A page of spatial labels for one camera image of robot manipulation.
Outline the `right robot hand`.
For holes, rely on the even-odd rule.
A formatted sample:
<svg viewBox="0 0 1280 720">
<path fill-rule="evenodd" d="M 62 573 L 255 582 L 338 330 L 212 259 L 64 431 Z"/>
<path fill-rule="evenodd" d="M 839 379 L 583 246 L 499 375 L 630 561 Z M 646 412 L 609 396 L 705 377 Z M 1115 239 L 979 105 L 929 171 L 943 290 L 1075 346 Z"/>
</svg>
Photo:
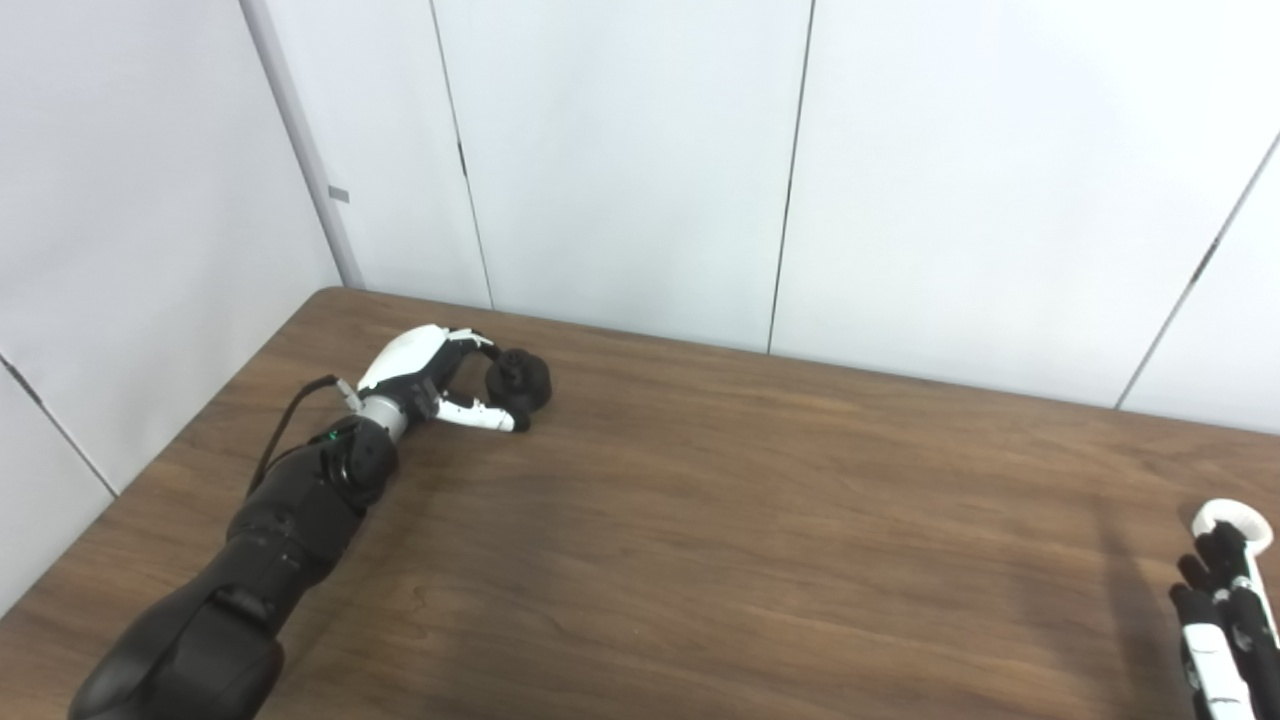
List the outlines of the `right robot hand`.
<svg viewBox="0 0 1280 720">
<path fill-rule="evenodd" d="M 1279 716 L 1277 626 L 1249 541 L 1233 521 L 1198 530 L 1169 589 L 1197 719 Z"/>
</svg>

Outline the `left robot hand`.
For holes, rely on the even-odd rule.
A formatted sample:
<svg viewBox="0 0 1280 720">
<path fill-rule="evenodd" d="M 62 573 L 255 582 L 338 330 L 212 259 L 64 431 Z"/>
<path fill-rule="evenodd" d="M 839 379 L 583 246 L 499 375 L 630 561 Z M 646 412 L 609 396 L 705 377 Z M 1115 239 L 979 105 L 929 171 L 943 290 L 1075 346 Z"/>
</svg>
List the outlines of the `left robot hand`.
<svg viewBox="0 0 1280 720">
<path fill-rule="evenodd" d="M 470 354 L 497 361 L 500 347 L 470 328 L 426 324 L 406 331 L 380 351 L 360 379 L 355 414 L 381 427 L 392 443 L 430 420 L 504 433 L 529 430 L 526 413 L 448 389 Z"/>
</svg>

